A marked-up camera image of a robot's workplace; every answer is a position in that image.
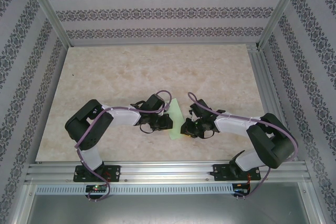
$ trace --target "patterned wall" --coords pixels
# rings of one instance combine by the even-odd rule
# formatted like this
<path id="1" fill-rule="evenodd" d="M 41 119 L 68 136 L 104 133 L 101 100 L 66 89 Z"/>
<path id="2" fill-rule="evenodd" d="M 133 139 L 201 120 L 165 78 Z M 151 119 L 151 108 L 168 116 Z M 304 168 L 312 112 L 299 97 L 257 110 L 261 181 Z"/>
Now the patterned wall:
<path id="1" fill-rule="evenodd" d="M 0 223 L 35 161 L 65 59 L 36 0 L 0 0 Z"/>
<path id="2" fill-rule="evenodd" d="M 336 223 L 336 0 L 291 0 L 264 48 L 300 158 Z"/>
<path id="3" fill-rule="evenodd" d="M 257 42 L 279 0 L 50 0 L 73 44 Z"/>

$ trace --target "black bracket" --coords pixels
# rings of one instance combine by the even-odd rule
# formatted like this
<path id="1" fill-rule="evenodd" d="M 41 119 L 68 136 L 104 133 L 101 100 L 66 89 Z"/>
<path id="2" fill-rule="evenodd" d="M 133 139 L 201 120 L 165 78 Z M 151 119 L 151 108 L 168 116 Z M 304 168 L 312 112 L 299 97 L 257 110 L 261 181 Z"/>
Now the black bracket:
<path id="1" fill-rule="evenodd" d="M 215 164 L 213 165 L 214 171 L 210 175 L 214 176 L 215 181 L 241 181 L 248 180 L 248 175 L 250 175 L 250 180 L 261 180 L 259 168 L 253 168 L 247 172 L 241 171 L 239 174 L 235 175 L 230 169 L 230 164 Z"/>
<path id="2" fill-rule="evenodd" d="M 106 179 L 108 182 L 119 182 L 120 165 L 103 165 L 94 170 L 95 173 Z M 103 182 L 100 178 L 90 173 L 83 165 L 75 168 L 74 182 Z"/>

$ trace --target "marble surface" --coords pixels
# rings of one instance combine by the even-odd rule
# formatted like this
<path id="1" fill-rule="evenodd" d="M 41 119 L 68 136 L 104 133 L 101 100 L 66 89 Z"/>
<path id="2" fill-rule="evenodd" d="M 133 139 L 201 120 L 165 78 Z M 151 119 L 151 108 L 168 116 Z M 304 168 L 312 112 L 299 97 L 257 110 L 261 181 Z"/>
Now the marble surface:
<path id="1" fill-rule="evenodd" d="M 192 104 L 188 91 L 214 110 L 264 114 L 245 45 L 70 48 L 36 161 L 79 160 L 64 125 L 90 99 L 122 106 L 162 89 L 177 98 L 185 118 Z M 148 135 L 138 126 L 110 127 L 98 143 L 104 161 L 231 159 L 251 147 L 249 139 L 234 134 L 171 140 L 167 131 Z"/>

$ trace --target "wallpaper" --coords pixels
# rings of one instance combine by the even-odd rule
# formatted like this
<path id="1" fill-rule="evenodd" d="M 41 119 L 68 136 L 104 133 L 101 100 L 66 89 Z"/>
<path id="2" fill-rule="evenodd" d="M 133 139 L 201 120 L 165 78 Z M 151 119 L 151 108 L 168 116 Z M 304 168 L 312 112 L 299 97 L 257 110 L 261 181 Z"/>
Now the wallpaper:
<path id="1" fill-rule="evenodd" d="M 49 0 L 72 43 L 257 42 L 279 0 Z"/>
<path id="2" fill-rule="evenodd" d="M 336 0 L 290 0 L 264 48 L 327 223 L 336 223 Z"/>
<path id="3" fill-rule="evenodd" d="M 66 50 L 36 0 L 0 0 L 0 223 L 35 156 Z"/>

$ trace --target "light green block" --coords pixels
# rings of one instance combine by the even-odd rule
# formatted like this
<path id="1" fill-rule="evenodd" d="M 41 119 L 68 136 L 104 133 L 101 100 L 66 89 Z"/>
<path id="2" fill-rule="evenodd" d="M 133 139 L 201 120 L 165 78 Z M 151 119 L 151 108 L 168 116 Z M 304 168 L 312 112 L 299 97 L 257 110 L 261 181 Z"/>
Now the light green block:
<path id="1" fill-rule="evenodd" d="M 181 126 L 184 123 L 184 118 L 180 109 L 177 99 L 174 98 L 167 111 L 169 117 L 173 120 L 173 128 L 169 130 L 169 137 L 171 140 L 182 137 Z"/>

